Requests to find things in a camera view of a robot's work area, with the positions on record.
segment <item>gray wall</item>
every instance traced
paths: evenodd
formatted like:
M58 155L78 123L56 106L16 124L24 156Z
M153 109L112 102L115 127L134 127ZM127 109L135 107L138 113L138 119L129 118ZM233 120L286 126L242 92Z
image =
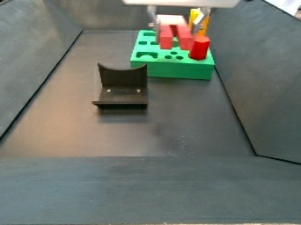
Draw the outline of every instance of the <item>gray wall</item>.
M139 30L149 28L146 6L125 5L122 0L54 0L86 30ZM159 14L181 14L190 8L159 7Z
M0 5L0 136L80 32L52 0Z
M264 1L211 15L222 82L261 156L301 163L301 21Z

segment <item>black holder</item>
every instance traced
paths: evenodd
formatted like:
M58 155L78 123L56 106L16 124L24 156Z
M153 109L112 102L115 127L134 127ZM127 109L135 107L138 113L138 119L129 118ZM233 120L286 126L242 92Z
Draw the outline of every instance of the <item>black holder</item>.
M145 107L147 97L147 64L135 69L112 69L99 65L102 92L98 101L92 103L103 108Z

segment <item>white object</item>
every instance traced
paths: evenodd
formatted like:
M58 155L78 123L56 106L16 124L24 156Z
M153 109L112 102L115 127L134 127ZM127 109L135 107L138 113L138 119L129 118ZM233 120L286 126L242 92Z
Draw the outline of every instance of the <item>white object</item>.
M266 2L272 3L277 8L293 16L301 5L301 0L266 0Z
M126 4L232 8L240 0L122 0Z

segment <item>green pegboard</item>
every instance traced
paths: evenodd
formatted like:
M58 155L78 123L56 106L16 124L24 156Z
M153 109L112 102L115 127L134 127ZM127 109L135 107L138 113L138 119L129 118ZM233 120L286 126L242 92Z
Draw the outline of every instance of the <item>green pegboard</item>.
M171 50L161 49L155 41L155 32L149 30L139 31L131 53L131 67L139 67L143 63L149 65L149 76L157 77L210 80L214 69L210 50L207 58L195 61L190 59L189 51L179 49L177 40Z

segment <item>red block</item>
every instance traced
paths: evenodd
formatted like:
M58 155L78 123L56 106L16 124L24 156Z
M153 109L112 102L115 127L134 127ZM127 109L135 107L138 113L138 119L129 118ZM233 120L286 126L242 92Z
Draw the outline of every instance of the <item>red block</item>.
M173 37L179 40L179 48L190 50L193 45L193 35L187 26L186 20L182 16L158 15L161 21L161 35L159 43L162 49L173 48Z
M173 31L169 25L161 25L159 44L162 49L173 49Z
M207 36L197 36L190 50L190 58L194 60L205 60L207 56L210 39Z

